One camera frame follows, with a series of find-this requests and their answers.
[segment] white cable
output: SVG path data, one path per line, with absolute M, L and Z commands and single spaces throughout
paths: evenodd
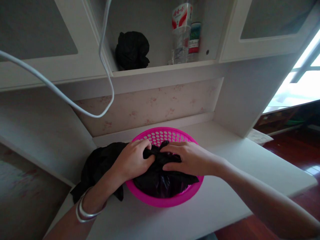
M 93 117 L 93 118 L 100 118 L 102 117 L 109 109 L 109 107 L 111 106 L 113 99 L 114 99 L 114 90 L 113 90 L 113 86 L 112 86 L 112 82 L 110 79 L 110 75 L 108 72 L 108 68 L 107 65 L 102 57 L 102 46 L 103 46 L 103 42 L 104 42 L 104 37 L 106 34 L 106 29 L 107 29 L 107 21 L 108 21 L 108 15 L 109 15 L 109 8 L 110 8 L 110 4 L 111 4 L 111 0 L 107 0 L 106 3 L 106 8 L 104 11 L 104 18 L 103 18 L 103 27 L 102 27 L 102 32 L 101 32 L 101 39 L 100 39 L 100 43 L 99 43 L 99 57 L 100 60 L 102 62 L 102 65 L 107 73 L 108 76 L 108 81 L 110 83 L 111 86 L 111 92 L 112 92 L 112 98 L 110 103 L 108 104 L 108 106 L 106 107 L 106 109 L 100 114 L 100 115 L 93 115 L 89 112 L 87 112 L 86 110 L 82 109 L 81 107 L 79 107 L 77 104 L 75 104 L 73 101 L 71 101 L 66 95 L 64 95 L 52 82 L 50 82 L 45 76 L 43 76 L 40 72 L 38 72 L 36 69 L 34 69 L 33 67 L 31 67 L 30 65 L 26 64 L 25 62 L 21 61 L 18 58 L 15 58 L 13 56 L 11 56 L 10 54 L 3 52 L 0 50 L 0 56 L 8 59 L 9 61 L 17 64 L 18 66 L 24 68 L 25 70 L 29 71 L 31 74 L 33 74 L 34 76 L 36 76 L 37 78 L 39 78 L 42 82 L 44 82 L 44 84 L 50 88 L 55 94 L 57 94 L 59 97 L 61 97 L 65 102 L 67 102 L 68 104 L 70 104 L 72 107 L 74 107 L 75 109 L 77 109 L 78 111 L 84 113 L 85 115 L 89 116 L 89 117 Z

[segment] wooden floor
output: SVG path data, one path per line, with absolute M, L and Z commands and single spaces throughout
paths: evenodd
M 309 130 L 291 131 L 272 136 L 263 147 L 293 165 L 314 175 L 320 184 L 320 134 Z M 320 186 L 292 198 L 320 221 Z M 279 239 L 255 216 L 250 216 L 215 232 L 218 240 Z

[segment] silver bangle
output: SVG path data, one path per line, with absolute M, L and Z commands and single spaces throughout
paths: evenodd
M 77 215 L 77 219 L 79 222 L 81 223 L 85 223 L 85 222 L 90 222 L 92 220 L 94 220 L 103 210 L 104 208 L 106 207 L 106 203 L 103 205 L 102 209 L 100 212 L 97 212 L 97 213 L 94 213 L 94 214 L 89 214 L 87 212 L 85 212 L 82 208 L 82 202 L 83 202 L 83 199 L 84 199 L 84 196 L 87 194 L 87 192 L 91 189 L 92 187 L 88 188 L 86 190 L 86 192 L 81 196 L 80 198 L 80 201 L 78 201 L 77 203 L 77 207 L 76 207 L 76 215 Z
M 77 206 L 76 206 L 76 216 L 77 216 L 77 219 L 78 219 L 78 221 L 79 221 L 80 223 L 86 223 L 86 222 L 90 222 L 90 221 L 96 219 L 96 217 L 91 218 L 91 219 L 82 219 L 82 218 L 79 216 L 78 211 L 79 211 L 79 202 L 77 203 Z

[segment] small bottle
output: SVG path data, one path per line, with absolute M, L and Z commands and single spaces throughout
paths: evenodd
M 189 38 L 192 22 L 191 0 L 182 0 L 172 11 L 172 63 L 186 63 L 189 53 Z
M 191 24 L 188 62 L 197 62 L 198 61 L 200 30 L 201 30 L 201 23 L 200 22 L 194 22 Z

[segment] pink plastic basket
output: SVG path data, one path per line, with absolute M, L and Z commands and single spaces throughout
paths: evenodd
M 142 140 L 142 139 L 149 139 L 150 142 L 153 145 L 160 146 L 160 144 L 164 140 L 168 140 L 170 142 L 196 142 L 191 136 L 186 134 L 185 132 L 176 129 L 176 128 L 170 128 L 170 127 L 157 127 L 157 128 L 151 128 L 147 131 L 144 131 L 143 133 L 140 133 L 138 136 L 136 136 L 132 141 L 136 140 Z M 133 183 L 132 180 L 129 180 L 126 182 L 129 190 L 132 192 L 132 194 L 141 200 L 142 202 L 149 204 L 154 207 L 174 207 L 177 205 L 180 205 L 186 201 L 188 201 L 190 198 L 192 198 L 197 191 L 199 190 L 202 182 L 203 182 L 203 176 L 198 176 L 199 182 L 195 183 L 191 186 L 189 186 L 184 192 L 172 197 L 172 198 L 154 198 L 151 197 L 143 192 L 141 192 Z

